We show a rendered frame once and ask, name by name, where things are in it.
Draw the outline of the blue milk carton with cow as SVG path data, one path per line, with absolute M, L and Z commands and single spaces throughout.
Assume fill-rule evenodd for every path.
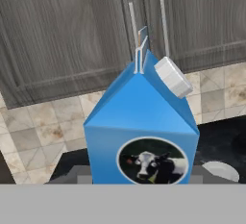
M 135 60 L 113 81 L 84 123 L 94 184 L 189 182 L 200 132 L 185 95 L 157 72 L 148 31 Z

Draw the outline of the white saucer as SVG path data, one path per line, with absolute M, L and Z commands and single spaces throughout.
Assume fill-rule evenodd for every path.
M 225 162 L 205 162 L 203 167 L 212 175 L 238 183 L 240 176 L 237 170 Z

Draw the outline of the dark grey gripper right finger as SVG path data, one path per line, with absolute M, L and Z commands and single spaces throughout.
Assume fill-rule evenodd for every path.
M 219 176 L 212 175 L 201 165 L 194 165 L 190 175 L 189 182 L 191 184 L 232 184 L 233 181 L 221 178 Z

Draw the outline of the grey wooden cupboard door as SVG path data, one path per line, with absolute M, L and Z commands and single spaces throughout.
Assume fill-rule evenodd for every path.
M 20 108 L 107 88 L 133 59 L 130 0 L 0 0 L 0 91 Z
M 165 55 L 160 0 L 143 0 L 151 50 Z M 164 0 L 170 58 L 185 73 L 246 62 L 246 0 Z

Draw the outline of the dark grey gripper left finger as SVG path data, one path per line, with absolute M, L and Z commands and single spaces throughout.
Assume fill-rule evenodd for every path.
M 92 184 L 92 175 L 89 165 L 75 165 L 71 170 L 54 180 L 49 181 L 49 184 Z

